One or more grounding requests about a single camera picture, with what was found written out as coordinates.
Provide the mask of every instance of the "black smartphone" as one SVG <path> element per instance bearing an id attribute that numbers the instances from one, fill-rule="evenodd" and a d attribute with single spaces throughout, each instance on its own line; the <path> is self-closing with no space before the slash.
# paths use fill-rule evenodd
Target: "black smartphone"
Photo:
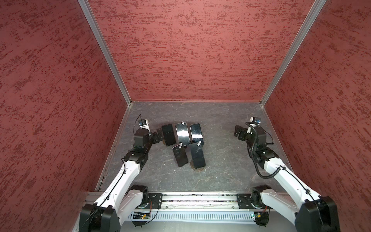
<path id="1" fill-rule="evenodd" d="M 191 141 L 189 140 L 187 123 L 182 122 L 182 123 L 175 124 L 175 128 L 177 129 L 179 143 L 183 143 L 183 145 L 190 144 Z"/>
<path id="2" fill-rule="evenodd" d="M 176 143 L 173 125 L 167 124 L 161 127 L 162 134 L 164 135 L 164 144 L 170 146 Z"/>
<path id="3" fill-rule="evenodd" d="M 183 145 L 178 144 L 175 147 L 173 147 L 173 152 L 174 152 L 174 156 L 177 161 L 178 167 L 181 167 L 185 165 L 186 163 L 188 163 L 188 157 L 185 151 L 186 150 L 184 149 Z"/>
<path id="4" fill-rule="evenodd" d="M 191 143 L 191 155 L 194 168 L 198 169 L 201 167 L 206 166 L 204 152 L 202 151 L 202 144 L 198 143 Z"/>
<path id="5" fill-rule="evenodd" d="M 199 123 L 190 125 L 191 135 L 193 143 L 198 143 L 201 141 L 201 144 L 204 145 L 204 138 L 202 137 L 201 125 Z"/>

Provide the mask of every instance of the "wire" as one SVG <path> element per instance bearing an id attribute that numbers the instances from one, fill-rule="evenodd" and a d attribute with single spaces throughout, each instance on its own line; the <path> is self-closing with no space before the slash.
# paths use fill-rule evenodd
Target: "wire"
<path id="1" fill-rule="evenodd" d="M 122 163 L 124 164 L 124 171 L 122 172 L 120 178 L 118 179 L 118 181 L 116 182 L 116 184 L 114 185 L 114 187 L 111 189 L 111 191 L 109 192 L 109 194 L 106 196 L 106 198 L 104 199 L 104 201 L 102 202 L 102 204 L 109 199 L 109 196 L 111 195 L 112 191 L 115 189 L 116 185 L 120 182 L 122 176 L 126 173 L 126 165 L 125 165 L 125 162 L 123 161 L 123 158 L 121 159 Z"/>
<path id="2" fill-rule="evenodd" d="M 324 222 L 322 221 L 321 213 L 319 212 L 319 208 L 318 208 L 317 202 L 315 204 L 316 204 L 316 207 L 317 207 L 317 210 L 318 210 L 319 219 L 321 220 L 322 226 L 324 226 Z"/>
<path id="3" fill-rule="evenodd" d="M 253 142 L 253 146 L 252 148 L 249 148 L 249 144 L 247 143 L 247 150 L 249 152 L 249 157 L 253 160 L 253 163 L 254 163 L 254 166 L 255 166 L 255 170 L 256 170 L 256 173 L 258 176 L 260 176 L 261 178 L 263 179 L 270 179 L 272 177 L 274 177 L 275 175 L 277 175 L 277 173 L 281 170 L 280 167 L 278 167 L 272 174 L 268 175 L 268 176 L 263 176 L 260 171 L 259 171 L 259 168 L 257 167 L 257 163 L 255 161 L 255 159 L 253 158 L 253 154 L 254 154 L 254 149 L 255 149 L 255 145 L 256 145 L 256 140 L 257 140 L 257 132 L 256 132 L 256 129 L 251 125 L 251 124 L 254 124 L 254 125 L 257 125 L 257 123 L 254 123 L 254 122 L 246 122 L 245 123 L 248 127 L 250 127 L 254 132 L 255 132 L 255 138 L 254 138 L 254 142 Z"/>
<path id="4" fill-rule="evenodd" d="M 295 178 L 295 180 L 297 180 L 298 182 L 299 182 L 299 184 L 303 187 L 303 189 L 305 190 L 305 192 L 307 193 L 307 194 L 309 194 L 309 196 L 311 196 L 311 198 L 312 198 L 312 200 L 314 201 L 314 198 L 312 197 L 312 195 L 309 193 L 309 190 L 308 189 L 306 189 L 305 187 L 304 187 L 304 185 L 302 185 L 301 184 L 301 182 L 293 175 L 293 174 L 291 174 L 285 167 L 282 167 L 281 165 L 279 166 L 279 168 L 282 168 L 282 170 L 285 170 L 287 173 L 289 173 L 292 177 L 294 177 Z"/>
<path id="5" fill-rule="evenodd" d="M 158 204 L 158 202 L 156 202 L 156 201 L 147 201 L 147 202 L 150 202 L 151 203 L 151 208 L 152 208 L 152 205 L 153 205 L 153 202 L 155 202 L 156 204 L 157 204 L 157 212 L 156 212 L 156 215 L 153 217 L 153 218 L 151 218 L 151 220 L 149 220 L 149 221 L 147 221 L 146 223 L 144 223 L 144 224 L 141 224 L 141 222 L 142 221 L 139 221 L 139 222 L 136 222 L 136 221 L 131 221 L 135 226 L 144 226 L 144 225 L 146 225 L 146 224 L 148 224 L 148 223 L 150 223 L 153 219 L 155 219 L 156 218 L 156 216 L 157 216 L 157 214 L 158 214 L 158 211 L 159 211 L 159 209 L 160 209 L 160 205 Z"/>
<path id="6" fill-rule="evenodd" d="M 138 116 L 138 118 L 139 118 L 139 117 L 140 117 L 141 122 L 143 123 L 143 121 L 142 121 L 142 114 L 140 114 L 140 115 Z M 133 126 L 133 134 L 135 134 L 134 129 L 135 129 L 135 125 L 137 124 L 138 118 L 137 118 L 137 119 L 135 120 L 135 122 L 134 122 L 134 126 Z"/>
<path id="7" fill-rule="evenodd" d="M 264 130 L 264 132 L 267 133 L 270 136 L 270 138 L 272 139 L 272 142 L 271 143 L 267 143 L 267 145 L 273 145 L 274 144 L 273 137 L 266 130 Z"/>
<path id="8" fill-rule="evenodd" d="M 265 210 L 263 212 L 258 213 L 257 215 L 256 224 L 258 224 L 259 226 L 267 227 L 267 224 L 269 222 L 270 209 L 268 211 L 266 210 L 267 210 L 267 207 L 265 207 Z"/>
<path id="9" fill-rule="evenodd" d="M 149 222 L 146 222 L 145 225 L 148 224 L 148 223 L 150 223 L 150 222 L 151 222 L 153 219 L 155 219 L 155 217 L 157 216 L 157 214 L 158 214 L 158 210 L 160 209 L 160 205 L 158 204 L 158 202 L 156 202 L 156 204 L 157 204 L 157 212 L 156 212 L 156 215 L 155 215 L 155 216 L 154 216 L 154 217 L 153 217 Z"/>

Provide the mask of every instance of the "red wall panel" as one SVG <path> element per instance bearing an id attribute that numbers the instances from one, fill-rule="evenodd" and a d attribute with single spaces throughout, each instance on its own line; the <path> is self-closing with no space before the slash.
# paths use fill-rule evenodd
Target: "red wall panel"
<path id="1" fill-rule="evenodd" d="M 259 101 L 313 0 L 91 0 L 133 100 Z"/>
<path id="2" fill-rule="evenodd" d="M 328 0 L 266 104 L 295 173 L 371 231 L 371 2 Z"/>
<path id="3" fill-rule="evenodd" d="M 0 9 L 0 231 L 69 231 L 126 103 L 76 0 Z"/>

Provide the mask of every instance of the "gray tabletop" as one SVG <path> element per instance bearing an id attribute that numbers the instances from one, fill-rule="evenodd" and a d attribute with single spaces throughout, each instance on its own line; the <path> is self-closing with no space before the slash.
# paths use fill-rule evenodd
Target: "gray tabletop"
<path id="1" fill-rule="evenodd" d="M 244 126 L 250 117 L 260 117 L 261 126 L 273 135 L 275 144 L 270 148 L 289 166 L 259 103 L 203 102 L 135 102 L 101 190 L 112 182 L 121 168 L 121 158 L 132 148 L 133 125 L 139 114 L 142 114 L 142 119 L 149 121 L 151 131 L 172 123 L 176 133 L 176 123 L 184 121 L 188 126 L 200 123 L 205 142 L 203 152 L 206 167 L 200 172 L 194 171 L 189 163 L 178 167 L 172 152 L 173 146 L 166 147 L 160 142 L 152 146 L 147 163 L 134 180 L 135 184 L 148 186 L 150 191 L 228 192 L 250 192 L 255 186 L 267 184 L 277 192 L 284 192 L 276 180 L 264 180 L 256 174 L 246 143 L 233 136 L 236 124 Z M 191 160 L 190 151 L 186 151 Z"/>

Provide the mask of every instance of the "black cable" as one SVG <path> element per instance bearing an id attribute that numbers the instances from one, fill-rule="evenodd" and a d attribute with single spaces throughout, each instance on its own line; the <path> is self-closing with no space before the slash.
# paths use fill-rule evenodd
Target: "black cable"
<path id="1" fill-rule="evenodd" d="M 116 182 L 116 184 L 114 185 L 114 187 L 111 189 L 111 191 L 109 192 L 108 196 L 106 196 L 106 198 L 104 199 L 104 201 L 102 202 L 102 204 L 109 199 L 109 196 L 111 195 L 112 191 L 115 189 L 116 185 L 120 182 L 122 176 L 126 173 L 126 165 L 125 165 L 125 162 L 123 161 L 123 158 L 121 159 L 122 163 L 124 164 L 124 171 L 122 172 L 120 178 L 118 179 L 118 181 Z"/>
<path id="2" fill-rule="evenodd" d="M 264 132 L 267 133 L 270 136 L 270 138 L 272 139 L 272 142 L 271 143 L 267 143 L 267 145 L 273 145 L 274 144 L 273 137 L 266 130 L 264 130 Z"/>
<path id="3" fill-rule="evenodd" d="M 158 210 L 160 209 L 160 205 L 158 204 L 158 202 L 156 202 L 156 204 L 157 204 L 157 212 L 156 212 L 156 215 L 149 221 L 149 222 L 146 222 L 145 223 L 145 225 L 146 224 L 148 224 L 148 223 L 150 223 L 153 219 L 155 219 L 155 217 L 157 216 L 157 214 L 158 214 Z"/>
<path id="4" fill-rule="evenodd" d="M 255 170 L 256 170 L 256 173 L 258 176 L 260 176 L 261 178 L 263 179 L 270 179 L 272 177 L 274 177 L 275 175 L 277 175 L 277 173 L 281 170 L 280 167 L 278 167 L 272 174 L 268 175 L 268 176 L 263 176 L 260 171 L 259 171 L 259 168 L 257 166 L 257 163 L 253 157 L 253 154 L 254 154 L 254 149 L 255 149 L 255 146 L 256 146 L 256 140 L 257 140 L 257 132 L 255 130 L 255 128 L 251 125 L 251 124 L 254 124 L 254 125 L 257 125 L 257 123 L 254 123 L 254 122 L 246 122 L 245 123 L 248 127 L 250 127 L 254 132 L 255 132 L 255 138 L 254 138 L 254 142 L 253 142 L 253 146 L 252 148 L 249 148 L 249 145 L 247 145 L 248 147 L 248 152 L 249 152 L 249 157 L 253 160 L 253 163 L 254 163 L 254 166 L 255 166 Z"/>
<path id="5" fill-rule="evenodd" d="M 318 204 L 317 204 L 317 202 L 316 202 L 315 204 L 316 204 L 316 207 L 317 207 L 317 210 L 318 210 L 319 219 L 321 220 L 322 226 L 324 226 L 324 222 L 323 222 L 323 220 L 322 220 L 321 213 L 319 212 L 320 210 L 319 210 L 319 208 L 318 208 Z"/>
<path id="6" fill-rule="evenodd" d="M 286 168 L 285 167 L 282 167 L 282 166 L 280 166 L 280 168 L 282 168 L 282 170 L 285 170 L 287 173 L 289 173 L 292 177 L 294 177 L 295 178 L 295 180 L 297 180 L 297 182 L 299 182 L 299 184 L 303 187 L 303 189 L 305 190 L 305 192 L 307 193 L 307 194 L 309 194 L 309 196 L 311 196 L 311 198 L 312 198 L 312 200 L 314 201 L 314 198 L 312 197 L 312 195 L 309 193 L 309 190 L 308 189 L 306 189 L 305 187 L 304 187 L 304 185 L 302 185 L 301 184 L 301 182 L 293 175 L 293 174 L 291 174 L 288 170 L 286 170 Z"/>
<path id="7" fill-rule="evenodd" d="M 160 209 L 160 205 L 158 204 L 158 202 L 156 202 L 156 201 L 152 201 L 152 200 L 150 200 L 150 201 L 147 201 L 147 202 L 151 202 L 151 204 L 153 203 L 153 202 L 155 202 L 156 204 L 157 204 L 157 212 L 156 212 L 156 215 L 153 217 L 153 218 L 151 218 L 151 220 L 149 220 L 148 222 L 146 222 L 146 223 L 144 223 L 144 224 L 140 224 L 140 223 L 138 223 L 138 224 L 135 224 L 134 222 L 135 221 L 131 221 L 135 226 L 144 226 L 144 225 L 146 225 L 146 224 L 148 224 L 148 223 L 150 223 L 153 219 L 155 219 L 155 217 L 157 216 L 157 214 L 158 214 L 158 210 Z"/>
<path id="8" fill-rule="evenodd" d="M 140 120 L 142 121 L 142 114 L 140 114 L 139 116 L 138 116 L 138 118 L 140 117 Z M 134 126 L 133 126 L 133 134 L 135 134 L 135 132 L 134 132 L 134 129 L 135 129 L 135 125 L 137 124 L 137 121 L 138 121 L 138 118 L 135 120 L 135 122 L 134 122 Z"/>

